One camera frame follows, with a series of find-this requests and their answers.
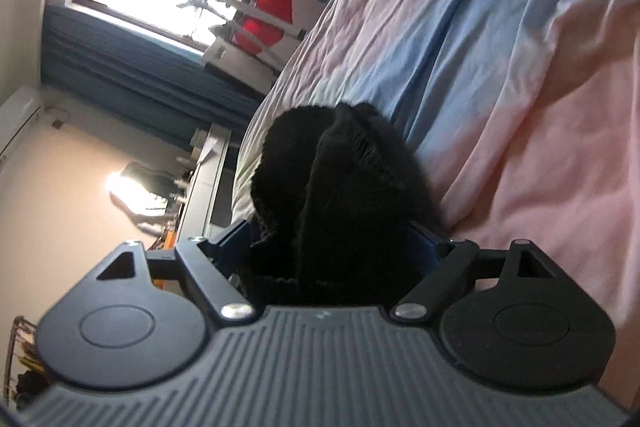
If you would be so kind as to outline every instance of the ribbed surface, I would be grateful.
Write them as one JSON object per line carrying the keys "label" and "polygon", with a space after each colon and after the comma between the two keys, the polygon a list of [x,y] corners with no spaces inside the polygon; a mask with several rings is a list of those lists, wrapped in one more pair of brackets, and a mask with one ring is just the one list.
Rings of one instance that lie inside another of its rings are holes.
{"label": "ribbed surface", "polygon": [[513,396],[469,380],[428,333],[374,309],[272,310],[221,331],[184,374],[129,394],[56,388],[35,426],[617,426],[625,415],[593,388]]}

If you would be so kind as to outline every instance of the metal rack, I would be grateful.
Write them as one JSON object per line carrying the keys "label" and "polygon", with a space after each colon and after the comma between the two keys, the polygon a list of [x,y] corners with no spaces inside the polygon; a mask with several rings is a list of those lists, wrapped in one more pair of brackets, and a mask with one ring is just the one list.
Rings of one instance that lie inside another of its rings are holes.
{"label": "metal rack", "polygon": [[9,400],[12,391],[12,376],[11,368],[14,361],[14,357],[18,357],[19,353],[16,351],[17,344],[20,342],[26,342],[33,344],[33,337],[36,332],[35,324],[30,323],[22,315],[18,315],[14,318],[14,323],[11,326],[11,333],[9,335],[9,346],[6,350],[6,359],[4,361],[4,378],[2,380],[2,401],[5,406],[9,406]]}

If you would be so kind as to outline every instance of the paper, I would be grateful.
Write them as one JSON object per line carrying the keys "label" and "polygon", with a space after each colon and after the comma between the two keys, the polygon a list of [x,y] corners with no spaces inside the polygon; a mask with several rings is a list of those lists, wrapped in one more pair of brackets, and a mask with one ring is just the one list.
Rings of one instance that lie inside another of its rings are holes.
{"label": "paper", "polygon": [[211,135],[207,136],[207,139],[205,140],[204,145],[202,146],[202,151],[200,152],[200,158],[198,158],[198,163],[202,163],[208,160],[209,158],[215,156],[216,154],[219,154],[216,147],[217,143],[218,143],[218,138]]}

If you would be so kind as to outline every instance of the silver screw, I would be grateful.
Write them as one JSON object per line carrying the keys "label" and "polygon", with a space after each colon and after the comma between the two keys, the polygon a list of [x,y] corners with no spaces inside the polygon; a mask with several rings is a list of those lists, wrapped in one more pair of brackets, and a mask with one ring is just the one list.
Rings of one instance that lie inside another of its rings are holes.
{"label": "silver screw", "polygon": [[242,302],[232,302],[225,304],[220,309],[220,315],[230,321],[240,321],[254,314],[254,307],[251,304]]}
{"label": "silver screw", "polygon": [[427,308],[416,302],[405,302],[394,310],[396,317],[406,320],[421,319],[427,314]]}

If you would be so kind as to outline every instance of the tie-dye bedding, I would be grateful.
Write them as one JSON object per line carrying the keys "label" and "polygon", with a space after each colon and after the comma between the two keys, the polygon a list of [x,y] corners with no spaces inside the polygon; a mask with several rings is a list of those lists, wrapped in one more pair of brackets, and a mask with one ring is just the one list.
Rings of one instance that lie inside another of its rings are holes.
{"label": "tie-dye bedding", "polygon": [[234,216],[271,121],[368,101],[423,165],[448,225],[529,237],[618,328],[605,390],[640,384],[640,0],[332,0],[242,144]]}

